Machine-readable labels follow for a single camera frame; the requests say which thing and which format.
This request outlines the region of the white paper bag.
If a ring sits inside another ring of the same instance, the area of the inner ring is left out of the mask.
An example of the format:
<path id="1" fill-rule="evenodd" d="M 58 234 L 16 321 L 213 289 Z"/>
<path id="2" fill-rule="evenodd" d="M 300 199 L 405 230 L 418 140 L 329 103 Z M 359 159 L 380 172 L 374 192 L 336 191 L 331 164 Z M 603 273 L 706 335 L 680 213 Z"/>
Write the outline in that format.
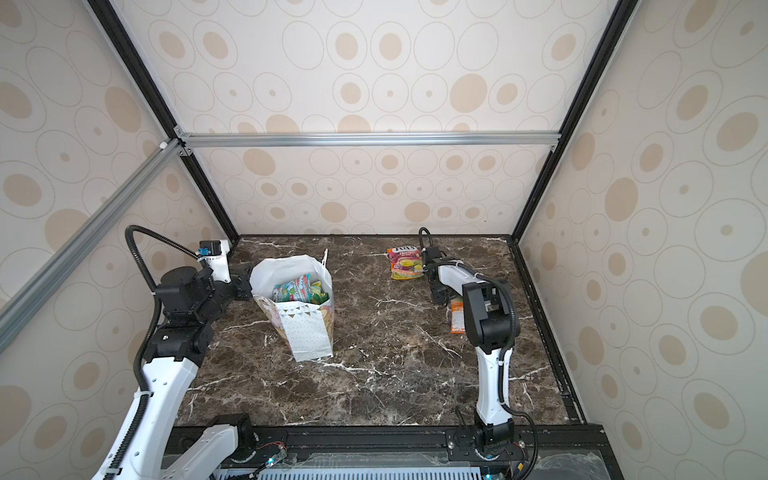
<path id="1" fill-rule="evenodd" d="M 316 360 L 333 354 L 334 294 L 326 259 L 308 255 L 266 259 L 251 272 L 253 297 L 278 334 L 286 340 L 298 362 Z M 320 280 L 330 294 L 321 305 L 302 302 L 276 303 L 272 291 L 304 274 Z"/>

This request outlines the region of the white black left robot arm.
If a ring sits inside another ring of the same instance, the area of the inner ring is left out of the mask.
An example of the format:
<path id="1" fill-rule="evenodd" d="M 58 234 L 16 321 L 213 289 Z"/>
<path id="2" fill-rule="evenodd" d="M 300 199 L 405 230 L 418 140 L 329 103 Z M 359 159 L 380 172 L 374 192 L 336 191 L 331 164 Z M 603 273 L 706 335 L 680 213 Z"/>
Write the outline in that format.
<path id="1" fill-rule="evenodd" d="M 134 365 L 139 387 L 98 479 L 207 479 L 226 462 L 247 462 L 257 436 L 245 414 L 215 418 L 170 466 L 162 465 L 184 395 L 197 376 L 213 339 L 213 324 L 234 301 L 253 298 L 250 271 L 228 280 L 211 267 L 179 267 L 154 289 L 159 305 L 155 327 Z"/>

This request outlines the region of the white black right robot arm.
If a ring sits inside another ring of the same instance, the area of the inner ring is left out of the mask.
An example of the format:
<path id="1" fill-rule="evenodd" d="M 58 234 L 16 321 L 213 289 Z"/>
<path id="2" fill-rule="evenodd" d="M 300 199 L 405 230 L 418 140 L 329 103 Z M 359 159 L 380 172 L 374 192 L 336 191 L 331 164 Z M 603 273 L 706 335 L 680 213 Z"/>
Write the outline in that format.
<path id="1" fill-rule="evenodd" d="M 434 245 L 423 247 L 421 255 L 433 301 L 447 304 L 454 296 L 462 298 L 465 334 L 478 358 L 475 448 L 481 457 L 495 457 L 514 433 L 509 366 L 520 320 L 511 286 L 449 258 Z"/>

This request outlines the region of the orange Fox's candy bag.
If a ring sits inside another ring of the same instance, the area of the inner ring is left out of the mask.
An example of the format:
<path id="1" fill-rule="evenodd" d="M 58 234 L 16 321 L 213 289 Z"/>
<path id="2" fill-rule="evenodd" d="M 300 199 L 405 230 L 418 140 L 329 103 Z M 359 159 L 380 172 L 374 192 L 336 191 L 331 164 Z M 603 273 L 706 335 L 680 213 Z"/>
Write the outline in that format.
<path id="1" fill-rule="evenodd" d="M 452 334 L 464 334 L 465 319 L 464 319 L 464 303 L 461 297 L 453 298 L 449 304 L 449 320 L 450 320 L 450 332 Z"/>

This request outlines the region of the Fox's mint blossom candy bag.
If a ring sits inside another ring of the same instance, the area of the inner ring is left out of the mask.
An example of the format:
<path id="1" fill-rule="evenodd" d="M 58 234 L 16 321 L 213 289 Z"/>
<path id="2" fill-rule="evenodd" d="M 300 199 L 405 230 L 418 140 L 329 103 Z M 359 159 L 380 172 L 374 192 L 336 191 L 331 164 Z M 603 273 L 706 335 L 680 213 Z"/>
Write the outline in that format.
<path id="1" fill-rule="evenodd" d="M 276 285 L 272 300 L 276 303 L 302 302 L 321 305 L 328 301 L 330 294 L 324 290 L 320 280 L 313 280 L 310 274 Z"/>

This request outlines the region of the Fox's fruits candy bag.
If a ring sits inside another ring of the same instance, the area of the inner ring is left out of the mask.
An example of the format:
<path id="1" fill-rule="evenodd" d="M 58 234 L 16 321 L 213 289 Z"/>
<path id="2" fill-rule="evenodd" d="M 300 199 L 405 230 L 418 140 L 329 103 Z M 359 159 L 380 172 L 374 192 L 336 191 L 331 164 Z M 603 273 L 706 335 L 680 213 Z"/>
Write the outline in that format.
<path id="1" fill-rule="evenodd" d="M 411 280 L 423 276 L 421 250 L 416 246 L 401 246 L 387 250 L 391 278 Z"/>

